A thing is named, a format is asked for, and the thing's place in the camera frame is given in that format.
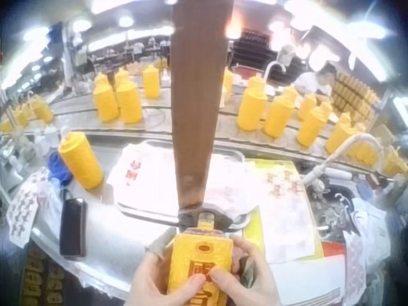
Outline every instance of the sink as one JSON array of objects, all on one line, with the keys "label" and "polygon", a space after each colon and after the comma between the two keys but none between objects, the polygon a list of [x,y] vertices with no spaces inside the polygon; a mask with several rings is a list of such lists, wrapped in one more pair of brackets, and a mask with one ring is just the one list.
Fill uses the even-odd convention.
[{"label": "sink", "polygon": [[322,240],[344,244],[343,231],[360,234],[352,222],[355,196],[349,188],[326,184],[323,191],[309,186],[306,192]]}]

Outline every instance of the yellow mustard bottle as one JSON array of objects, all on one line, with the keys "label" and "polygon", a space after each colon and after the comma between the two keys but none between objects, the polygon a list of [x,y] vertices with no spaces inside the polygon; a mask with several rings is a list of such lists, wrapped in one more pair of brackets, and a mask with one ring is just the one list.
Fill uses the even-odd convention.
[{"label": "yellow mustard bottle", "polygon": [[281,137],[294,108],[295,104],[289,96],[275,97],[266,116],[265,133],[274,138]]},{"label": "yellow mustard bottle", "polygon": [[209,271],[219,266],[231,270],[233,241],[214,229],[214,215],[201,213],[197,228],[189,228],[174,238],[168,292],[177,290],[194,274],[207,277],[203,288],[186,305],[225,306],[226,295],[215,286]]},{"label": "yellow mustard bottle", "polygon": [[254,89],[257,91],[265,90],[265,81],[261,78],[261,74],[257,73],[256,76],[249,78],[247,89]]},{"label": "yellow mustard bottle", "polygon": [[45,123],[50,123],[54,120],[54,115],[51,112],[48,104],[42,100],[39,96],[33,97],[33,111],[37,118],[44,121]]},{"label": "yellow mustard bottle", "polygon": [[228,94],[231,94],[232,92],[233,81],[234,74],[226,67],[224,70],[224,80],[222,84],[225,86],[225,90],[227,91]]},{"label": "yellow mustard bottle", "polygon": [[329,154],[335,152],[349,137],[354,135],[356,130],[347,124],[337,124],[330,138],[324,147]]},{"label": "yellow mustard bottle", "polygon": [[94,90],[94,101],[98,109],[100,121],[111,121],[119,116],[115,94],[110,85],[106,85],[104,82],[98,82]]},{"label": "yellow mustard bottle", "polygon": [[326,123],[327,119],[323,115],[320,107],[313,108],[300,126],[298,136],[296,137],[298,143],[309,148],[317,136],[319,136],[320,131],[324,128]]},{"label": "yellow mustard bottle", "polygon": [[14,111],[14,117],[16,118],[18,124],[20,124],[23,128],[28,126],[28,120],[24,112],[19,108]]},{"label": "yellow mustard bottle", "polygon": [[62,160],[85,189],[94,188],[103,180],[101,165],[82,132],[69,132],[58,146]]},{"label": "yellow mustard bottle", "polygon": [[21,109],[22,109],[22,111],[23,111],[23,113],[24,113],[27,120],[35,117],[35,114],[34,114],[33,110],[31,109],[29,103],[24,103],[22,105]]},{"label": "yellow mustard bottle", "polygon": [[291,101],[295,103],[296,100],[298,99],[299,93],[294,87],[288,86],[284,88],[283,95],[289,96]]},{"label": "yellow mustard bottle", "polygon": [[129,73],[120,68],[115,75],[115,87],[118,88],[123,81],[130,81]]},{"label": "yellow mustard bottle", "polygon": [[143,87],[146,98],[157,99],[160,96],[159,70],[149,66],[143,71]]},{"label": "yellow mustard bottle", "polygon": [[317,106],[316,97],[313,94],[305,95],[298,112],[299,119],[302,121],[305,120],[307,114],[316,106]]},{"label": "yellow mustard bottle", "polygon": [[345,124],[347,126],[351,126],[351,116],[349,112],[342,113],[340,115],[339,121],[337,121],[337,124]]},{"label": "yellow mustard bottle", "polygon": [[99,72],[95,78],[95,87],[99,85],[110,85],[107,75],[104,75],[102,72]]},{"label": "yellow mustard bottle", "polygon": [[9,132],[11,132],[11,131],[13,131],[13,130],[14,130],[14,129],[13,129],[13,126],[12,126],[10,120],[8,120],[7,118],[5,118],[5,119],[2,121],[1,125],[0,125],[0,132],[9,133]]},{"label": "yellow mustard bottle", "polygon": [[242,97],[237,124],[244,131],[254,131],[265,109],[267,96],[264,92],[247,89]]},{"label": "yellow mustard bottle", "polygon": [[[362,123],[357,123],[354,126],[356,130],[356,134],[359,133],[364,133],[365,132],[365,126]],[[366,150],[366,143],[365,142],[358,142],[355,143],[350,150],[347,152],[347,155],[355,160],[358,159],[358,156],[363,156]]]},{"label": "yellow mustard bottle", "polygon": [[123,81],[116,90],[116,98],[122,108],[120,117],[125,123],[136,123],[143,118],[142,107],[136,84],[130,80]]},{"label": "yellow mustard bottle", "polygon": [[324,117],[326,118],[326,121],[327,121],[329,119],[330,115],[333,112],[332,104],[330,102],[328,102],[328,101],[323,101],[320,104],[320,109],[321,109],[321,111],[322,111],[322,113],[323,113],[323,115],[324,115]]}]

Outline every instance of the smartphone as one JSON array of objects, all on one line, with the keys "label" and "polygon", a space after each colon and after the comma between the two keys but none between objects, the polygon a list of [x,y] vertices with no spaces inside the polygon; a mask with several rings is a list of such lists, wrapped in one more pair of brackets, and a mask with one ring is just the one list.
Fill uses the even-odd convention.
[{"label": "smartphone", "polygon": [[62,206],[59,253],[66,259],[85,256],[85,209],[83,198],[68,199]]}]

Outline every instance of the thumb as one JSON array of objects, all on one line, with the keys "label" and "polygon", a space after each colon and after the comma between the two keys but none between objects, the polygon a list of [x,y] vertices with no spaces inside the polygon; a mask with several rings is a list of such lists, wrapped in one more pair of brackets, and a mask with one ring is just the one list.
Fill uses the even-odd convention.
[{"label": "thumb", "polygon": [[194,274],[176,291],[168,295],[168,305],[180,306],[191,300],[204,286],[205,275]]},{"label": "thumb", "polygon": [[237,279],[226,270],[215,266],[210,271],[212,282],[223,290],[234,301],[245,299],[247,289],[241,285]]}]

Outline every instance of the metal faucet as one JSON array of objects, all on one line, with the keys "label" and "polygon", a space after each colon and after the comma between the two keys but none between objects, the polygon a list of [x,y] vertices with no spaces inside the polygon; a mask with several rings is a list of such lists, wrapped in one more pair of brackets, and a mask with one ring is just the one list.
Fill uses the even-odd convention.
[{"label": "metal faucet", "polygon": [[265,74],[263,75],[263,80],[264,80],[265,82],[266,82],[266,80],[268,79],[269,72],[270,72],[272,66],[275,66],[275,65],[280,66],[280,68],[282,69],[282,72],[283,72],[283,73],[286,73],[286,67],[285,67],[285,65],[283,65],[282,63],[277,62],[277,61],[270,62],[270,63],[268,64],[268,66],[266,67]]},{"label": "metal faucet", "polygon": [[306,174],[303,178],[302,178],[302,182],[305,186],[310,185],[315,179],[317,179],[318,177],[320,177],[326,167],[331,164],[332,162],[334,162],[334,160],[336,160],[339,156],[341,156],[343,153],[345,153],[346,151],[349,150],[349,148],[354,145],[356,142],[359,141],[366,141],[371,143],[378,151],[379,153],[379,157],[378,157],[378,161],[375,164],[375,169],[377,169],[377,171],[379,173],[381,173],[382,169],[383,169],[383,164],[384,164],[384,151],[383,151],[383,147],[381,146],[381,144],[378,142],[377,138],[375,138],[374,136],[372,136],[371,134],[367,134],[367,133],[360,133],[360,134],[355,134],[352,137],[348,138],[331,156],[329,156],[324,162],[323,164],[319,164],[317,166],[315,166],[312,171],[310,171],[308,174]]}]

